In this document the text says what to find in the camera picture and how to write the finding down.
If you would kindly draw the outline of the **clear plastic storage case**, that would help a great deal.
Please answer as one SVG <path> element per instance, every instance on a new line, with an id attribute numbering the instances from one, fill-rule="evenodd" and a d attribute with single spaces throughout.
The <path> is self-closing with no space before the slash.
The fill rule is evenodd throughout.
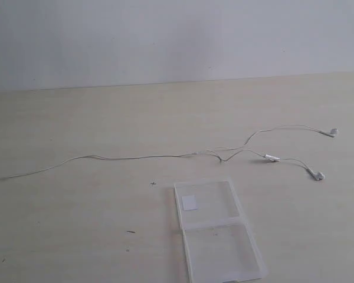
<path id="1" fill-rule="evenodd" d="M 174 184 L 190 282 L 262 279 L 267 268 L 232 180 Z"/>

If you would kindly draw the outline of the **white wired earphones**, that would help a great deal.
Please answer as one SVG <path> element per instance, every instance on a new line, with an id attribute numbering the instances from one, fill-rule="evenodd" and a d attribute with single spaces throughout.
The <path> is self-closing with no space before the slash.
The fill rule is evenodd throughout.
<path id="1" fill-rule="evenodd" d="M 319 133 L 321 135 L 330 137 L 330 138 L 335 138 L 339 134 L 339 130 L 337 128 L 333 128 L 330 131 L 323 131 L 320 129 L 316 129 L 314 127 L 310 127 L 305 124 L 293 124 L 293 125 L 280 125 L 277 127 L 274 127 L 272 129 L 262 129 L 262 130 L 257 130 L 253 134 L 251 134 L 247 140 L 244 142 L 243 145 L 239 147 L 217 147 L 214 150 L 212 149 L 206 149 L 206 150 L 201 150 L 198 152 L 191 152 L 191 153 L 185 153 L 185 154 L 164 154 L 164 155 L 151 155 L 151 156 L 136 156 L 136 157 L 106 157 L 106 156 L 98 156 L 98 155 L 85 155 L 85 156 L 77 156 L 77 157 L 72 157 L 69 159 L 66 159 L 59 164 L 56 164 L 54 166 L 46 167 L 44 169 L 40 170 L 34 170 L 31 172 L 26 172 L 22 174 L 17 174 L 17 175 L 10 175 L 10 176 L 1 176 L 0 181 L 4 180 L 9 180 L 9 179 L 15 179 L 15 178 L 20 178 L 20 177 L 26 177 L 26 176 L 31 176 L 39 173 L 43 173 L 49 170 L 56 169 L 60 166 L 65 165 L 66 163 L 73 162 L 76 160 L 81 160 L 81 159 L 93 159 L 93 160 L 103 160 L 103 161 L 128 161 L 128 160 L 142 160 L 142 159 L 160 159 L 160 158 L 189 158 L 189 157 L 194 157 L 194 156 L 200 156 L 200 155 L 209 155 L 217 158 L 219 162 L 228 162 L 235 156 L 243 153 L 243 152 L 250 152 L 253 155 L 260 157 L 268 162 L 272 163 L 277 163 L 277 162 L 286 162 L 286 161 L 292 161 L 292 162 L 297 162 L 299 165 L 301 165 L 305 171 L 308 172 L 308 174 L 315 180 L 315 181 L 321 181 L 325 179 L 325 175 L 322 172 L 315 172 L 313 171 L 305 162 L 301 161 L 300 159 L 297 158 L 292 158 L 292 157 L 277 157 L 273 156 L 267 153 L 259 153 L 253 149 L 249 149 L 246 146 L 248 143 L 253 139 L 256 135 L 261 134 L 261 133 L 268 133 L 272 132 L 275 130 L 287 130 L 287 129 L 298 129 L 298 130 L 307 130 L 307 131 L 313 131 L 315 133 Z"/>

